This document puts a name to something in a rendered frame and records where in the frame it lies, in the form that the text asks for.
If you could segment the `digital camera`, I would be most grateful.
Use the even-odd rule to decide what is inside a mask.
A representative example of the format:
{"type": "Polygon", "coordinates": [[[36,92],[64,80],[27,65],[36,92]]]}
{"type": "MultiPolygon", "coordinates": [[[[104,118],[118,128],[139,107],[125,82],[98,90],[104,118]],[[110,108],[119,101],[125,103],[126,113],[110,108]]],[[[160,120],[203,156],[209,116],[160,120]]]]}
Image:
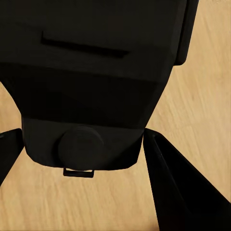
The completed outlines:
{"type": "Polygon", "coordinates": [[[199,0],[0,0],[0,81],[26,153],[64,176],[137,163],[199,0]]]}

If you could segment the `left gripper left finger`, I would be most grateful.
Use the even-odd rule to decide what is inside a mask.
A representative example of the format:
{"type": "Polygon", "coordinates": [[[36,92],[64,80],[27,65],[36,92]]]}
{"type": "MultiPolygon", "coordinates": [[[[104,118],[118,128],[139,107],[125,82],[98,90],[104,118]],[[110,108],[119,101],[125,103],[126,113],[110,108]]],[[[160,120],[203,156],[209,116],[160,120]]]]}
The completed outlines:
{"type": "Polygon", "coordinates": [[[22,129],[17,128],[0,133],[0,185],[24,147],[22,129]]]}

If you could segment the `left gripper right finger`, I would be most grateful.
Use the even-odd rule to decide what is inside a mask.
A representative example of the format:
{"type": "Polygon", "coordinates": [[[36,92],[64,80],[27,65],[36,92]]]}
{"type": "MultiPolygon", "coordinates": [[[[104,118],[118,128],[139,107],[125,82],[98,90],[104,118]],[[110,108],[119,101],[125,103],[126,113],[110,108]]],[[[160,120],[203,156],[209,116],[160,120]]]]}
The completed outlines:
{"type": "Polygon", "coordinates": [[[142,142],[160,231],[231,231],[231,202],[163,134],[142,142]]]}

